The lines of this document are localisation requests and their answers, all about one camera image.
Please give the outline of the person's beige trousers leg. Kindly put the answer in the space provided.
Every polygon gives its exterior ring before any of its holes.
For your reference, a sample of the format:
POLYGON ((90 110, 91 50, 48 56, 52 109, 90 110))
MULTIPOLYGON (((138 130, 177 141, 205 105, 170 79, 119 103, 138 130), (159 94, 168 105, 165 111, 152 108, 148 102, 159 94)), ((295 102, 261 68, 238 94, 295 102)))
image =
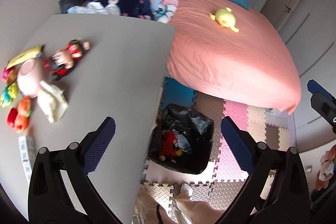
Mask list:
MULTIPOLYGON (((224 210, 215 210, 205 201, 192 201, 193 190, 189 184, 182 184, 176 197, 178 209, 191 223, 216 223, 224 210)), ((142 185, 138 192, 135 208, 142 223, 175 223, 167 212, 142 185)))

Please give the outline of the colourful foam floor mat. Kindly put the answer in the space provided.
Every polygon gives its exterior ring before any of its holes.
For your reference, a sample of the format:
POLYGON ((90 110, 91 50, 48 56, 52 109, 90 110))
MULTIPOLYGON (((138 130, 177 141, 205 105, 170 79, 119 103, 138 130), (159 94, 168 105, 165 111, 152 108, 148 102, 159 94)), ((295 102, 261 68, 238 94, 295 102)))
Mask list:
POLYGON ((183 183, 192 186, 194 200, 225 209, 256 171, 271 182, 273 162, 289 147, 286 117, 209 96, 167 77, 151 134, 145 187, 169 217, 183 183))

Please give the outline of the yellow snack wrapper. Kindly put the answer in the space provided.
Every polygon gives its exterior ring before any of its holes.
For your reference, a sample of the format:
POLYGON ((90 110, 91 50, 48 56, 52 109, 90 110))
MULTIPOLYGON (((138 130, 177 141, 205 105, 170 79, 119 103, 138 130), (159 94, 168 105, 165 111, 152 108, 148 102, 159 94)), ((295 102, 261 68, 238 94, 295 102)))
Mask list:
POLYGON ((40 58, 44 51, 44 45, 33 47, 25 52, 22 52, 15 56, 13 59, 9 60, 6 69, 10 69, 16 65, 22 64, 29 59, 40 58))

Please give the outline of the yellow plush duck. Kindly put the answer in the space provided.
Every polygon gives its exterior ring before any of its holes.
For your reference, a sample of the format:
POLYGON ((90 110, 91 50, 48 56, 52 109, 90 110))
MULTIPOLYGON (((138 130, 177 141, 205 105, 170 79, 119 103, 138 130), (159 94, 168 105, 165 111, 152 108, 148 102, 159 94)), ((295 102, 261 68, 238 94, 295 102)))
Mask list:
POLYGON ((218 22, 220 26, 229 28, 233 32, 239 32, 239 29, 236 27, 236 18, 229 7, 218 9, 214 14, 209 13, 209 17, 211 20, 218 22))

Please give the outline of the pink dinosaur toy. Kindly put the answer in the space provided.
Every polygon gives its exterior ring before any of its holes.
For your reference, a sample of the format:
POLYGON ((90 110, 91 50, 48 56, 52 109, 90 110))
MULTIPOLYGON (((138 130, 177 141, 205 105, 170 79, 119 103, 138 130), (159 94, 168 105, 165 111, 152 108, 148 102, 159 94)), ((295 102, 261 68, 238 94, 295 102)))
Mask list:
POLYGON ((9 69, 4 68, 2 71, 2 75, 1 75, 1 80, 5 83, 6 79, 7 79, 7 75, 10 71, 15 70, 15 67, 11 67, 9 69))

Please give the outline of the brown bear toy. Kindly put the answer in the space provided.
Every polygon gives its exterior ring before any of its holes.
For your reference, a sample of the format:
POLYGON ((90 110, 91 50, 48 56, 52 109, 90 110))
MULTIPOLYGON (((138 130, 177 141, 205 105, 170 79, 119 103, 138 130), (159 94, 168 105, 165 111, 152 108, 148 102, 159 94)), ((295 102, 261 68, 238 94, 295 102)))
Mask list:
POLYGON ((12 70, 8 73, 7 75, 7 79, 6 79, 6 84, 7 86, 12 85, 13 83, 15 83, 17 80, 17 71, 16 70, 12 70))

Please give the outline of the white cloth on bed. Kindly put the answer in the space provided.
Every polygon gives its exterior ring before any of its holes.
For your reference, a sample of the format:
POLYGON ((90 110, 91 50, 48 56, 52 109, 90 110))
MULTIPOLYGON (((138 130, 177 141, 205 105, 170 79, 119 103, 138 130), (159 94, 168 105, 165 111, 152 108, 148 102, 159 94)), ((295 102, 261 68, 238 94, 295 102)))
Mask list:
POLYGON ((90 2, 86 6, 74 6, 67 10, 68 14, 103 14, 120 16, 118 5, 103 6, 100 2, 90 2))

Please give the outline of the red plush heart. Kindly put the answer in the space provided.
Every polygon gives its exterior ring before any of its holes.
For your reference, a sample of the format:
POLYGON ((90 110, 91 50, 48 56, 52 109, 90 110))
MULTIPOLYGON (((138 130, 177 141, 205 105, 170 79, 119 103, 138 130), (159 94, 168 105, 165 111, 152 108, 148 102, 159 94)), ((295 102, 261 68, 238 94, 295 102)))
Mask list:
POLYGON ((11 108, 8 115, 7 115, 7 125, 10 127, 10 128, 14 128, 15 126, 15 120, 17 118, 17 115, 18 115, 18 111, 16 108, 11 108))

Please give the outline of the red black doll figure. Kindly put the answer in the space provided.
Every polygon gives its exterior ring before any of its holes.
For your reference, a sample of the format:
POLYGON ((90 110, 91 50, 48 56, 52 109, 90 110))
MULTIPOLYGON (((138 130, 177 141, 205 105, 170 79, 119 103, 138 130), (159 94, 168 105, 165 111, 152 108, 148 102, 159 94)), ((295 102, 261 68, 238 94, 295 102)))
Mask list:
POLYGON ((56 51, 47 58, 44 67, 50 72, 50 81, 58 81, 68 75, 90 48, 89 42, 82 39, 73 39, 67 43, 65 48, 56 51))

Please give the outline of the white paper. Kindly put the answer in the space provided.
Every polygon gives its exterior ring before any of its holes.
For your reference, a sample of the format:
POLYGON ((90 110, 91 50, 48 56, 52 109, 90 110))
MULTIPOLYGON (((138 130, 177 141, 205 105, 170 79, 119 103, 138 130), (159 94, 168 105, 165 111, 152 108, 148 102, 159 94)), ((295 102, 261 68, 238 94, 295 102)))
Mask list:
POLYGON ((58 123, 69 106, 64 97, 63 90, 46 81, 41 81, 40 86, 41 89, 38 91, 37 103, 51 124, 58 123))

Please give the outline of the yellow blue frog toy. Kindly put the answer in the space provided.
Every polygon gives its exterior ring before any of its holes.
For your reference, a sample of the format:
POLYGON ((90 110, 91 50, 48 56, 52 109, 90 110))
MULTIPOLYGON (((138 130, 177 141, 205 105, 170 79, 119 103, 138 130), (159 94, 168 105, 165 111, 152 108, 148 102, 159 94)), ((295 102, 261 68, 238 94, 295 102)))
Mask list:
POLYGON ((9 86, 6 86, 1 94, 1 106, 2 107, 7 107, 10 106, 13 102, 13 100, 15 100, 15 98, 17 98, 19 93, 19 88, 18 88, 18 84, 17 83, 13 83, 9 86))

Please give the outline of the pink plastic bowl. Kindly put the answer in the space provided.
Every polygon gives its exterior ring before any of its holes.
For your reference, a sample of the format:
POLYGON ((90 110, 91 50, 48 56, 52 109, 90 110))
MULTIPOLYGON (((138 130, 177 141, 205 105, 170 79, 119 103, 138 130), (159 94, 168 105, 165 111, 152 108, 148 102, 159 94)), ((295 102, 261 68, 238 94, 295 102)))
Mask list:
POLYGON ((24 62, 18 71, 18 88, 24 96, 35 98, 41 90, 41 81, 47 79, 47 71, 41 59, 29 59, 24 62))

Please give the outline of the orange seahorse toy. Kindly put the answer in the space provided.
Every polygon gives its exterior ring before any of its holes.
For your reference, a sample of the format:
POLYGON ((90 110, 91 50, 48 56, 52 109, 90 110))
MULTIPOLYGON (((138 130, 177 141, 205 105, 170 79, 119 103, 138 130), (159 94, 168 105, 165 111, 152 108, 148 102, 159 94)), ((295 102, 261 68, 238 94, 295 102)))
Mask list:
POLYGON ((18 134, 23 133, 29 126, 29 118, 32 112, 31 100, 28 96, 23 97, 17 107, 17 116, 14 122, 14 129, 18 134))

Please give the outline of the black trash bag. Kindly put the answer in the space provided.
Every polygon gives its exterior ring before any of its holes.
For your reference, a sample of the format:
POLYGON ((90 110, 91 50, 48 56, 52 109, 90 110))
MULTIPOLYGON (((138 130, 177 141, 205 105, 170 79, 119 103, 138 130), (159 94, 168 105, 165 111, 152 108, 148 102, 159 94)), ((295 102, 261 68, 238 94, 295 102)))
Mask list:
POLYGON ((175 172, 200 174, 210 159, 213 134, 211 118, 170 103, 151 133, 147 158, 175 172))

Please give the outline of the silver instruction packet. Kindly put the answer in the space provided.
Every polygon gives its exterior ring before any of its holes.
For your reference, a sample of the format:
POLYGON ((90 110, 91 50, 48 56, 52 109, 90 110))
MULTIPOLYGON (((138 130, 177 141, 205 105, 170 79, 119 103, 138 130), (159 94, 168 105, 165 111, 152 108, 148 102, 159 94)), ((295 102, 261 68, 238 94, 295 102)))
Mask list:
POLYGON ((28 135, 22 135, 18 138, 18 143, 23 170, 26 176, 27 183, 29 184, 33 172, 35 158, 37 155, 35 142, 33 137, 28 135))

